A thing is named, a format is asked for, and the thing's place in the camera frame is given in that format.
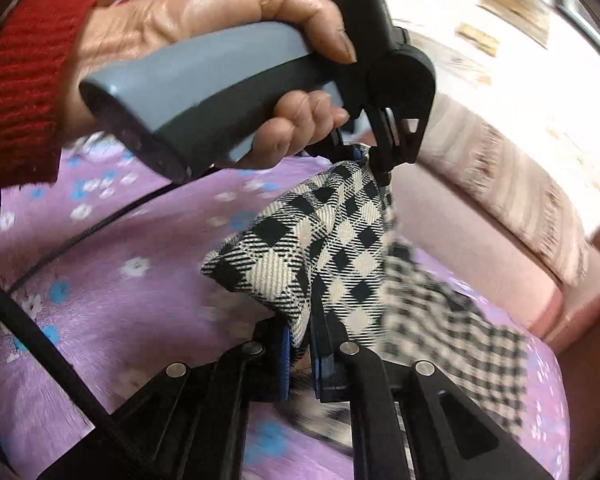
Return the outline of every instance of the checkered cloth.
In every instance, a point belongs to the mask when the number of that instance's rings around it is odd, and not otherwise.
[[[202,273],[282,311],[299,347],[311,302],[333,309],[352,339],[382,338],[382,263],[393,227],[391,194],[360,158],[315,175],[271,203],[248,231],[207,255]]]
[[[333,309],[351,339],[400,364],[433,362],[517,435],[525,336],[493,326],[468,297],[413,261],[408,245],[393,236],[391,193],[378,188],[368,149],[358,149],[359,160],[338,163],[280,196],[250,229],[208,254],[202,272],[284,312],[296,347],[310,305]],[[300,430],[349,450],[348,404],[315,399],[308,355],[294,364],[292,379],[283,414]]]

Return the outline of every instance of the purple floral fabric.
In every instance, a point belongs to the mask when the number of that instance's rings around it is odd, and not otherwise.
[[[205,254],[245,229],[284,190],[328,161],[288,158],[273,170],[225,170],[175,190],[88,238],[33,277],[15,299],[72,363],[100,402],[117,408],[171,362],[216,359],[270,316],[260,304],[200,275]],[[54,186],[4,192],[0,283],[8,286],[71,236],[166,183],[120,145],[65,153]],[[515,326],[423,252],[418,259]],[[552,352],[529,338],[522,445],[555,479],[567,478],[568,415]],[[245,480],[351,479],[350,458],[252,409]],[[0,325],[0,442],[24,480],[36,478],[91,427],[27,349]]]

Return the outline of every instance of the striped fabric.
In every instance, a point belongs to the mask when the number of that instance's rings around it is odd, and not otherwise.
[[[471,196],[560,280],[587,269],[587,239],[566,193],[542,167],[451,97],[434,102],[418,161]]]

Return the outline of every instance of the red ribbed cuff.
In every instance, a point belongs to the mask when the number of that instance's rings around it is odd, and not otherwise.
[[[96,0],[22,0],[0,29],[0,189],[58,177],[64,64]]]

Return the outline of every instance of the purple blanket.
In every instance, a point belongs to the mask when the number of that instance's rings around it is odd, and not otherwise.
[[[173,191],[80,243],[33,277],[16,300],[112,411],[171,362],[199,365],[246,340],[270,312],[199,273],[202,258],[247,227],[277,195],[327,162],[288,158],[273,170],[225,170]],[[8,286],[47,251],[165,181],[113,143],[63,157],[49,186],[4,193],[0,283]],[[418,258],[489,317],[509,316],[423,252]],[[529,338],[522,445],[555,479],[568,475],[568,414],[552,352]],[[90,425],[0,326],[0,442],[24,480],[35,478]],[[256,406],[245,480],[350,479],[350,458]]]

